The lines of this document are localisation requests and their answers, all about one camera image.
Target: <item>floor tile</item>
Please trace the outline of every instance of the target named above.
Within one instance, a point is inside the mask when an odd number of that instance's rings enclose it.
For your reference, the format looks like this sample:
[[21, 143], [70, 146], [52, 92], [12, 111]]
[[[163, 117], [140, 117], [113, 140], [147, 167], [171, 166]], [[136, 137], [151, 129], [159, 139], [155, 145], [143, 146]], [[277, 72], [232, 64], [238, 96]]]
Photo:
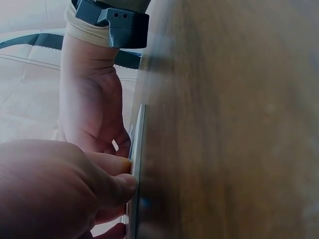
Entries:
[[30, 51], [27, 62], [60, 70], [61, 51], [47, 47], [34, 46]]
[[16, 139], [51, 139], [58, 126], [0, 112], [0, 143]]
[[136, 81], [138, 76], [138, 70], [125, 68], [122, 66], [115, 65], [116, 72], [120, 79], [129, 80], [129, 81]]
[[59, 85], [60, 71], [50, 66], [26, 63], [22, 83], [29, 82], [52, 82]]
[[26, 45], [26, 44], [13, 45], [13, 46], [0, 49], [0, 57], [11, 56], [13, 58], [16, 58], [17, 60], [25, 62], [31, 50], [32, 50], [31, 45]]
[[0, 107], [14, 93], [20, 84], [24, 63], [4, 59], [0, 56]]
[[1, 110], [39, 122], [56, 123], [59, 112], [59, 82], [45, 80], [26, 82], [2, 105]]

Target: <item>wooden surface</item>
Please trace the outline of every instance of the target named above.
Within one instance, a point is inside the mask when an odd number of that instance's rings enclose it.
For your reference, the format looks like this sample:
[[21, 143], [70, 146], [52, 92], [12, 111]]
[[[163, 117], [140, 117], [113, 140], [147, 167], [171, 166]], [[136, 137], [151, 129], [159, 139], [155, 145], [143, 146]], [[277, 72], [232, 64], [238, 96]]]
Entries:
[[138, 238], [319, 238], [319, 1], [156, 1]]

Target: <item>fingernail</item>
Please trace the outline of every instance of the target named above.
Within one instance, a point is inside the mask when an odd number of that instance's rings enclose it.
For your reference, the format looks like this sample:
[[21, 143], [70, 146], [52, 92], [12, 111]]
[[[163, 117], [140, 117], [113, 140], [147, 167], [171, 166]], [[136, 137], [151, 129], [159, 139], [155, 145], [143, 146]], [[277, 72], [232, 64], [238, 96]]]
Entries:
[[137, 181], [135, 179], [135, 177], [133, 177], [131, 174], [120, 174], [117, 177], [124, 179], [124, 181], [129, 185], [129, 187], [132, 190], [136, 190], [136, 186], [137, 186]]
[[126, 173], [129, 173], [131, 171], [131, 162], [128, 159], [125, 159], [125, 161], [123, 161], [123, 170]]

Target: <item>skin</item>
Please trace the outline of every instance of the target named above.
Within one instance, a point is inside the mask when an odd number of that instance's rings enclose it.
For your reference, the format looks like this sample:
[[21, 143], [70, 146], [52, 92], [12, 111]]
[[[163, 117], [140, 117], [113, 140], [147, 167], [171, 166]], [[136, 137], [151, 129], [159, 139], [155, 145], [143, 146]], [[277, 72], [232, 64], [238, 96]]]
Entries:
[[[122, 85], [113, 67], [118, 49], [65, 34], [60, 81], [60, 137], [84, 151], [128, 157]], [[112, 145], [115, 141], [119, 150]]]
[[[130, 162], [58, 141], [0, 144], [1, 238], [91, 239], [90, 229], [124, 214], [136, 181]], [[123, 239], [117, 224], [97, 239]]]

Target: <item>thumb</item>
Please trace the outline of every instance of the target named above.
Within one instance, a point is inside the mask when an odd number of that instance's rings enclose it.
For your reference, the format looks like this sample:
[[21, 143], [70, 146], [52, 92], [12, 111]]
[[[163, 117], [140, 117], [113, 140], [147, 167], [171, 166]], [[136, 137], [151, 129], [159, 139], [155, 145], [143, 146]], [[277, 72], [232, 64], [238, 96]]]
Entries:
[[96, 191], [101, 207], [114, 208], [127, 203], [136, 191], [136, 179], [130, 174], [110, 176], [104, 171], [102, 173]]

